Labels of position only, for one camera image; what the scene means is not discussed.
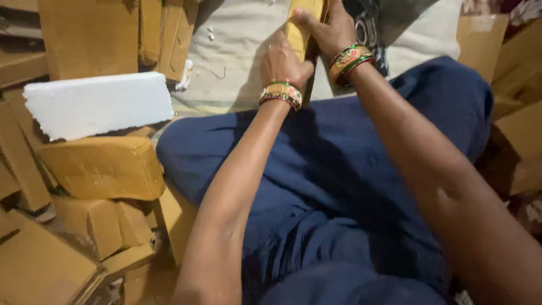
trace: forearm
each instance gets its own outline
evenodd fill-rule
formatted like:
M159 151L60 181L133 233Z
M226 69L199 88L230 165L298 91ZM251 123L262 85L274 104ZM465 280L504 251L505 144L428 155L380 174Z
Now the forearm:
M469 291L486 301L494 296L495 303L538 294L532 283L541 280L539 245L500 206L470 162L372 66L357 67L352 80L421 215Z
M226 158L199 208L173 303L241 303L244 230L267 158L290 107L264 103Z

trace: skin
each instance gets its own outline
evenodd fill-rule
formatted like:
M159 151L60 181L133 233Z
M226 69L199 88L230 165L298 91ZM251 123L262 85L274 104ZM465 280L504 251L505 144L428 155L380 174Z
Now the skin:
M294 18L332 59L356 38L353 19L340 0L332 0L330 14L329 24L302 10ZM313 66L300 63L279 33L261 73L264 84L289 79L303 86ZM502 207L471 163L369 63L356 67L350 77L421 216L475 302L540 303L542 248ZM288 112L284 101L264 103L220 167L199 209L172 304L241 304L244 230Z

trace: blue fabric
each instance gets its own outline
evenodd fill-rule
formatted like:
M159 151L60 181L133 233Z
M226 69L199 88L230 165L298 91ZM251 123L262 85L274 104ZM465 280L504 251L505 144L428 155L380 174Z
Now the blue fabric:
M474 162L493 103L476 72L442 57L390 83ZM190 202L201 203L254 115L182 119L162 134L158 157ZM247 223L244 303L435 303L446 279L439 243L358 98L290 113Z

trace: hand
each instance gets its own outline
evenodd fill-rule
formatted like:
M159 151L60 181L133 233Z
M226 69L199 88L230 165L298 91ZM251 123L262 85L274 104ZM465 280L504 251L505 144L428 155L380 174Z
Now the hand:
M295 9L293 17L297 24L311 33L329 60L357 41L354 19L344 9L342 0L331 0L329 24L320 23L305 9Z
M314 72L314 65L310 61L300 62L284 32L278 31L262 59L260 71L264 86L273 80L288 80L302 89Z

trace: white styrofoam block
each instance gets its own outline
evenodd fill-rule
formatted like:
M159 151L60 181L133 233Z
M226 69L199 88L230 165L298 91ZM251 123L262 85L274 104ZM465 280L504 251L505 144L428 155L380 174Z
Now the white styrofoam block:
M58 80L24 87L26 106L51 141L68 141L173 117L158 72Z

